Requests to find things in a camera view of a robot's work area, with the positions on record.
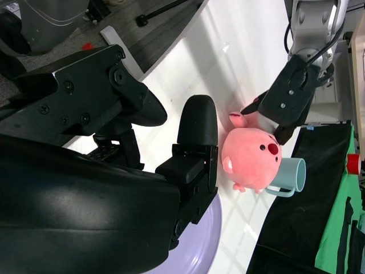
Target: red object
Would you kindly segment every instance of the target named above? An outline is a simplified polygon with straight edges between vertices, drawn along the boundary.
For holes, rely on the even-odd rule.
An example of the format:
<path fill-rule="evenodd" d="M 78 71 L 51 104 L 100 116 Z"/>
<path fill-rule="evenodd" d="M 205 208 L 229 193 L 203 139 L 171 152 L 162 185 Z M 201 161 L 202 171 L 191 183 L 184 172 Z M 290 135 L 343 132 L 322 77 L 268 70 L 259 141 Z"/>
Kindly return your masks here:
<path fill-rule="evenodd" d="M 361 160 L 359 154 L 348 154 L 347 155 L 347 171 L 349 174 L 360 175 L 361 171 Z"/>
<path fill-rule="evenodd" d="M 279 148 L 276 144 L 269 144 L 269 151 L 271 154 L 276 155 L 277 153 L 279 153 Z"/>
<path fill-rule="evenodd" d="M 83 50 L 92 50 L 94 48 L 94 46 L 92 45 L 92 43 L 86 43 L 82 49 Z"/>

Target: gray floor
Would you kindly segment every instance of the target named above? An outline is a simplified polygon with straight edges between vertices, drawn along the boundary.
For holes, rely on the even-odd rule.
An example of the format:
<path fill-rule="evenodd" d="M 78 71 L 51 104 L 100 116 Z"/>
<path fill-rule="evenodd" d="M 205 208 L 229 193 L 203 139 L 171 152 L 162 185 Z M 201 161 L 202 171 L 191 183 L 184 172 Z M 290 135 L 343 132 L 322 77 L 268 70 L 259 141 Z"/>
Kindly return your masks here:
<path fill-rule="evenodd" d="M 6 2 L 12 1 L 0 0 L 0 6 Z M 82 50 L 82 46 L 87 42 L 91 42 L 94 47 L 105 46 L 106 43 L 99 32 L 110 25 L 117 31 L 141 69 L 147 71 L 182 32 L 203 0 L 189 0 L 151 19 L 143 28 L 136 26 L 136 16 L 148 14 L 171 2 L 173 0 L 124 0 L 120 6 L 110 6 L 112 14 L 98 25 L 81 22 L 79 28 L 50 53 L 19 60 L 27 71 L 30 71 Z M 9 97 L 17 94 L 18 90 L 13 83 L 0 75 L 0 93 L 0 105 L 3 105 Z"/>

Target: plush toy nose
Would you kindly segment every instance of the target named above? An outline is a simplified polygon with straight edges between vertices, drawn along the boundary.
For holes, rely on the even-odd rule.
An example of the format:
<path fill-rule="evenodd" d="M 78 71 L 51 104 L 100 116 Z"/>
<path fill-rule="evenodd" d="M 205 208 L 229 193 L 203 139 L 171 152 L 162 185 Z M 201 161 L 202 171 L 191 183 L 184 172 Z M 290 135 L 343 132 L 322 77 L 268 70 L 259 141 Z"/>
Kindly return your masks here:
<path fill-rule="evenodd" d="M 268 149 L 271 154 L 276 155 L 279 152 L 279 149 L 276 144 L 269 144 Z"/>

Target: table surface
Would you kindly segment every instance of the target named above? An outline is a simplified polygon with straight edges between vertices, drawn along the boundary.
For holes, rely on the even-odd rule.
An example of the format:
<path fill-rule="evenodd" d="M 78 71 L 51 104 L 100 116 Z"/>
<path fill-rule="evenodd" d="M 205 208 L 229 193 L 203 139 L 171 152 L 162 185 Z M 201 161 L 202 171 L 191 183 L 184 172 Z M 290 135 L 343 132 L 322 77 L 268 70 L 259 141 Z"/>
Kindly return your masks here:
<path fill-rule="evenodd" d="M 161 127 L 133 125 L 146 171 L 171 157 L 180 115 L 188 98 L 210 95 L 217 109 L 219 147 L 233 129 L 229 113 L 266 91 L 287 62 L 283 36 L 288 20 L 283 0 L 206 0 L 143 82 L 168 113 Z M 291 157 L 299 130 L 283 147 Z M 71 146 L 88 153 L 96 146 L 82 138 Z M 210 274 L 246 273 L 266 214 L 275 199 L 265 192 L 233 191 L 218 163 L 222 202 L 220 245 Z"/>

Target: purple disc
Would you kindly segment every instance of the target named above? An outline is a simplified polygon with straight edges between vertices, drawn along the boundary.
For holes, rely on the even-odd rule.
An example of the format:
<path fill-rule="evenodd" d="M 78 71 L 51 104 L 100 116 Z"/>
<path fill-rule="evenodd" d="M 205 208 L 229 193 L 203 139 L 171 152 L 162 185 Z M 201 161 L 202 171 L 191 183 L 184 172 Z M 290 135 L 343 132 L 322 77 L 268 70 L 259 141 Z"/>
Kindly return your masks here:
<path fill-rule="evenodd" d="M 190 223 L 165 262 L 145 274 L 206 274 L 216 256 L 222 231 L 222 206 L 217 194 L 200 222 Z"/>

